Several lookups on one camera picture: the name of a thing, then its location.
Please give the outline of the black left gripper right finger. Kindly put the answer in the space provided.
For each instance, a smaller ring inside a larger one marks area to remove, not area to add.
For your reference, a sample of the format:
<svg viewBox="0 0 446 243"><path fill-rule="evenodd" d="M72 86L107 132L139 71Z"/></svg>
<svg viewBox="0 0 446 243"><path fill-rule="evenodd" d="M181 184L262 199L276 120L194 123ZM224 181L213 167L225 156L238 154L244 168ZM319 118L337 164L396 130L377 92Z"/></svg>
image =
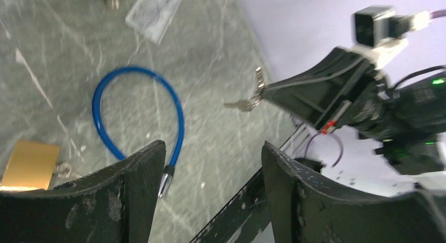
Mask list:
<svg viewBox="0 0 446 243"><path fill-rule="evenodd" d="M362 192L269 142L261 162L275 242L445 242L444 191Z"/></svg>

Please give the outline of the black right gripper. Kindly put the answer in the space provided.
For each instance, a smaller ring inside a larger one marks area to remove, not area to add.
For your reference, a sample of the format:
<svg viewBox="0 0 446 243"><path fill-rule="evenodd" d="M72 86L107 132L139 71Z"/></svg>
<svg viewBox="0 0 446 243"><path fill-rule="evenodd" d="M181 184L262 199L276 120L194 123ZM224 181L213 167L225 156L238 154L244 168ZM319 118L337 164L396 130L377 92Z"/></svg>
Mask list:
<svg viewBox="0 0 446 243"><path fill-rule="evenodd" d="M313 68L267 85L261 96L324 134L344 125L385 134L387 111L378 87L386 83L370 60L336 47Z"/></svg>

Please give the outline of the medium brass padlock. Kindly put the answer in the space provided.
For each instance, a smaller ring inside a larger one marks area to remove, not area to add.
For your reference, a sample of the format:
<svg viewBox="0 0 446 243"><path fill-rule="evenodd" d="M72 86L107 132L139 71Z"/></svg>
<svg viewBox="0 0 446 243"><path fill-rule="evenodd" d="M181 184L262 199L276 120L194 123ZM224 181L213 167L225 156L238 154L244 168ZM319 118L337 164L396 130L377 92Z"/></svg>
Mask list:
<svg viewBox="0 0 446 243"><path fill-rule="evenodd" d="M47 190L58 159L60 147L19 140L1 180L1 191Z"/></svg>

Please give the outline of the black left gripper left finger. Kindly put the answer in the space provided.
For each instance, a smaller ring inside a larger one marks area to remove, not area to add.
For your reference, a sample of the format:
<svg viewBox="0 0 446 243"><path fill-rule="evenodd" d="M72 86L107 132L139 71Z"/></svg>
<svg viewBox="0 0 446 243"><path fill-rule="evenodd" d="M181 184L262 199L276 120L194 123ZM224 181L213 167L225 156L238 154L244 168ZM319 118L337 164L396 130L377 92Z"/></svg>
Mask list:
<svg viewBox="0 0 446 243"><path fill-rule="evenodd" d="M147 242L165 165L156 140L50 190L1 193L1 242Z"/></svg>

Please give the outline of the blue cable lock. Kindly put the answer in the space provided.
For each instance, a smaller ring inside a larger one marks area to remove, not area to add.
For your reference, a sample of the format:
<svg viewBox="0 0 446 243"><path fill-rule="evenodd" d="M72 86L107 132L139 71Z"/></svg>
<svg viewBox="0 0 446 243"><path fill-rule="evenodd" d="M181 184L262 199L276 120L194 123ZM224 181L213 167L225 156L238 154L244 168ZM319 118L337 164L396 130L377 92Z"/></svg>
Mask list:
<svg viewBox="0 0 446 243"><path fill-rule="evenodd" d="M173 85L161 74L138 65L108 72L92 97L92 118L99 138L119 161L130 156L134 141L168 141L168 153L158 197L168 195L186 136L183 104Z"/></svg>

